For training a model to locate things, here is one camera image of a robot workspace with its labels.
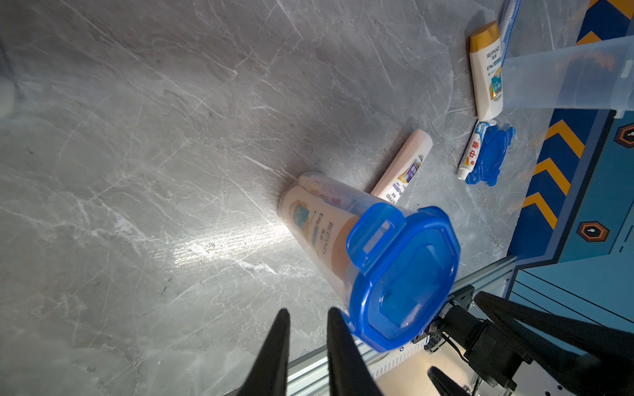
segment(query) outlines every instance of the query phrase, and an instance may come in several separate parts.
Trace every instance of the marble countertop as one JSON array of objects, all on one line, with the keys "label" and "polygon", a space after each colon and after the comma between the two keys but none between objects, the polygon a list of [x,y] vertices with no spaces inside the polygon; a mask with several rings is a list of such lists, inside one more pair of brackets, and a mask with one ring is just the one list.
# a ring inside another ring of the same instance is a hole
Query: marble countertop
[{"label": "marble countertop", "polygon": [[[510,53],[572,45],[586,6],[524,1]],[[291,359],[319,347],[340,301],[278,199],[309,170],[371,190],[417,127],[434,147],[399,204],[448,213],[459,277],[504,257],[552,111],[498,118],[517,135],[494,188],[454,176],[476,120],[467,37],[500,8],[0,6],[20,91],[0,120],[3,393],[223,394],[280,307]]]}]

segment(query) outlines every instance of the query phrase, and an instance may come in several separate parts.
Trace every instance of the blue lid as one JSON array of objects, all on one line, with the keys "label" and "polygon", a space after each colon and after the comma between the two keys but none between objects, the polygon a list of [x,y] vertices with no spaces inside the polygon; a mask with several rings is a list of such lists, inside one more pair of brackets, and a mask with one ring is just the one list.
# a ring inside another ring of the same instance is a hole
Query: blue lid
[{"label": "blue lid", "polygon": [[485,181],[490,187],[495,186],[500,175],[500,166],[514,135],[515,128],[503,131],[494,125],[486,129],[480,155],[477,157],[475,168],[467,176],[467,184]]},{"label": "blue lid", "polygon": [[344,317],[350,332],[379,352],[427,327],[447,299],[460,259],[449,217],[437,207],[405,217],[376,203],[350,231],[346,249],[359,274]]}]

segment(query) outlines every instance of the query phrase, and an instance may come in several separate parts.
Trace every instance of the hexagonal sign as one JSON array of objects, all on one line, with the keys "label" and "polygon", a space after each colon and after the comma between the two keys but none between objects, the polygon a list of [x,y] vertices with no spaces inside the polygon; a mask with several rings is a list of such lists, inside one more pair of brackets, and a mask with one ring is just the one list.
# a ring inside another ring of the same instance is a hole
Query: hexagonal sign
[{"label": "hexagonal sign", "polygon": [[579,224],[577,234],[586,242],[605,242],[610,230],[598,221],[586,221]]},{"label": "hexagonal sign", "polygon": [[616,131],[614,141],[625,148],[634,147],[634,124],[622,126]]}]

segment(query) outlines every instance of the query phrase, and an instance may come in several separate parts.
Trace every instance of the shampoo bottle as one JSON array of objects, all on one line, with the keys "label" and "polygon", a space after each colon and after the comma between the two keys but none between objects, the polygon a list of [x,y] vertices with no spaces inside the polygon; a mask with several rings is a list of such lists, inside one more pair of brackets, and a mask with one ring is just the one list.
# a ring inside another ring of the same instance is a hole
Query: shampoo bottle
[{"label": "shampoo bottle", "polygon": [[396,204],[432,146],[431,136],[420,129],[415,130],[370,194]]},{"label": "shampoo bottle", "polygon": [[469,58],[474,81],[478,121],[497,117],[502,111],[502,51],[500,30],[493,21],[471,35]]}]

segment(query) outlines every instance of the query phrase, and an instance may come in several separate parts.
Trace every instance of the clear plastic container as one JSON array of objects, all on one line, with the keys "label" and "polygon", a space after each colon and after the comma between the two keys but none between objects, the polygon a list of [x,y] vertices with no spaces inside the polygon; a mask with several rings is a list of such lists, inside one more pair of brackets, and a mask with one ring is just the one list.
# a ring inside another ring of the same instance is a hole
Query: clear plastic container
[{"label": "clear plastic container", "polygon": [[376,350],[419,335],[455,279],[460,246],[437,207],[413,212],[308,172],[280,217],[345,303],[351,333]]},{"label": "clear plastic container", "polygon": [[634,110],[634,36],[508,58],[504,106]]}]

